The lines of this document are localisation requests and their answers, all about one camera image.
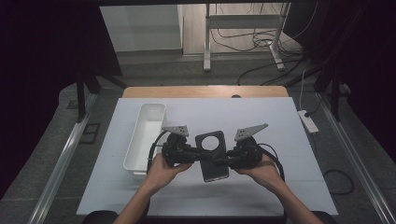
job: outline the rectangular white bin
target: rectangular white bin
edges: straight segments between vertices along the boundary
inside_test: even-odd
[[[123,163],[124,169],[134,178],[143,179],[146,177],[149,150],[161,133],[164,118],[165,105],[143,104],[140,107],[134,133]]]

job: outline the person's left hand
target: person's left hand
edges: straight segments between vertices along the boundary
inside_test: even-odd
[[[149,188],[152,194],[155,194],[158,190],[168,185],[178,173],[186,171],[191,166],[192,164],[179,164],[178,166],[169,167],[163,158],[163,154],[158,153],[142,185]]]

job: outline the person's left arm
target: person's left arm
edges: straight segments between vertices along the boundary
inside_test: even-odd
[[[136,223],[145,211],[151,196],[168,185],[178,173],[190,167],[191,164],[180,164],[175,167],[169,167],[166,164],[166,160],[163,158],[163,154],[157,154],[148,171],[146,179],[137,189],[131,201],[128,202],[114,221],[114,224]]]

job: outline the white table top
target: white table top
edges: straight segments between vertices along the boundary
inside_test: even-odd
[[[134,195],[140,181],[133,180],[122,165],[140,106],[147,103],[166,105],[163,126],[187,125],[188,144],[192,146],[198,134],[223,131],[226,147],[232,149],[238,128],[268,123],[269,126],[254,138],[276,150],[291,190],[309,209],[337,215],[303,124],[289,97],[119,99],[79,205],[79,215],[97,210],[119,213]],[[274,194],[233,170],[227,179],[205,183],[200,164],[196,162],[151,198],[148,215],[266,217],[282,216],[283,207]]]

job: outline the gray triangular gripper tip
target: gray triangular gripper tip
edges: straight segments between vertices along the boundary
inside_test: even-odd
[[[268,124],[264,123],[264,124],[253,126],[253,127],[249,127],[249,128],[238,129],[236,131],[236,135],[235,135],[235,139],[234,140],[235,140],[235,142],[237,142],[237,141],[241,141],[241,140],[247,139],[247,138],[253,136],[253,134],[263,130],[266,127],[268,127]]]
[[[163,127],[164,131],[167,131],[169,133],[175,133],[175,134],[179,134],[182,136],[189,136],[189,130],[187,129],[187,126],[174,126],[174,127]]]

